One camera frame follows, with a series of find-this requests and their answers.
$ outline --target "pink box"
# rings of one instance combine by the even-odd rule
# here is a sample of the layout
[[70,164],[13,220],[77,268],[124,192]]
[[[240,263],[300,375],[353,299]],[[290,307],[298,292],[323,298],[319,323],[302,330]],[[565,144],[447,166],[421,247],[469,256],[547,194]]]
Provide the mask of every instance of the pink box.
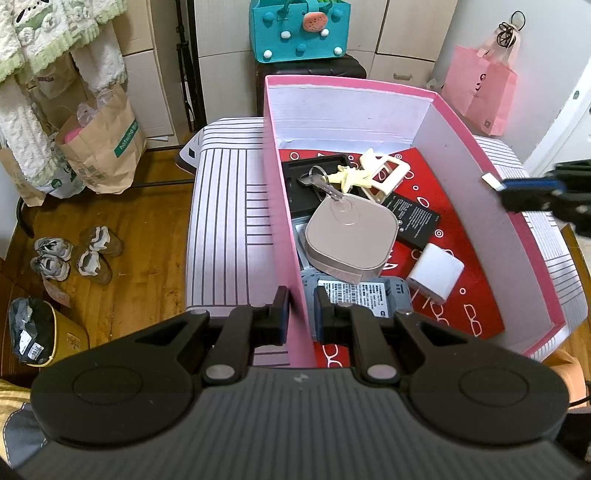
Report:
[[376,153],[416,147],[453,203],[486,274],[505,331],[490,341],[531,355],[565,319],[550,273],[523,215],[507,213],[482,179],[496,169],[470,131],[436,93],[342,77],[266,78],[264,170],[277,282],[293,303],[288,349],[293,367],[314,367],[313,345],[280,148]]

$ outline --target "sneaker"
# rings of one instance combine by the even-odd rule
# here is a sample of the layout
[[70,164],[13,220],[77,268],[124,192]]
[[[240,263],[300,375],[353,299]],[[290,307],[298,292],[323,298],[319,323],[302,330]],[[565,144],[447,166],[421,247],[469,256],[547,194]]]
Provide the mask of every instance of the sneaker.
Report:
[[61,258],[55,255],[39,255],[31,260],[33,271],[41,274],[42,277],[52,280],[63,281],[70,273],[70,266]]
[[83,277],[101,285],[107,285],[113,277],[109,264],[98,252],[85,250],[76,262],[78,272]]
[[105,225],[84,230],[80,234],[80,244],[105,257],[118,257],[123,252],[123,242]]
[[64,261],[72,257],[73,245],[63,238],[44,236],[35,242],[35,250],[39,255],[55,255]]

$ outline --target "orange object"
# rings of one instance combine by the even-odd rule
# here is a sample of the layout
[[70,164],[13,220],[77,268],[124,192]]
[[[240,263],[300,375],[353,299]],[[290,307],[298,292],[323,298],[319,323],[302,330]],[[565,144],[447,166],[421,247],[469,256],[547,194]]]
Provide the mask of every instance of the orange object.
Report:
[[[544,364],[560,375],[560,378],[569,389],[569,402],[581,400],[587,396],[587,386],[585,377],[579,360],[559,348],[550,355]],[[581,404],[574,408],[585,407],[587,404]]]
[[324,30],[329,18],[322,12],[308,12],[302,20],[302,27],[307,32],[321,32]]

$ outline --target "white wall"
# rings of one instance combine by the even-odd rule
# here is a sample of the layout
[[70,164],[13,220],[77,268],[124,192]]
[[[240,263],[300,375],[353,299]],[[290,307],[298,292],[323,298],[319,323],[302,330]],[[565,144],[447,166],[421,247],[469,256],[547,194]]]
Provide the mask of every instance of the white wall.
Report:
[[527,24],[514,67],[519,83],[502,140],[524,162],[570,97],[591,58],[586,0],[459,0],[434,77],[443,82],[454,47],[479,47],[498,24],[523,11]]
[[0,167],[0,257],[6,259],[8,245],[17,225],[19,194],[3,167]]

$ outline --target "yellow bin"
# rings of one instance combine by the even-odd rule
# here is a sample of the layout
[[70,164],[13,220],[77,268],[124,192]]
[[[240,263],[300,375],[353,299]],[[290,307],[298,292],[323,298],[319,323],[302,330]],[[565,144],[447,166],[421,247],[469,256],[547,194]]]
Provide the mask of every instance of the yellow bin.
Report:
[[41,365],[27,364],[31,367],[49,367],[52,362],[57,362],[75,353],[88,350],[88,334],[83,327],[69,318],[57,312],[50,303],[46,302],[53,312],[54,336],[53,351],[49,360]]

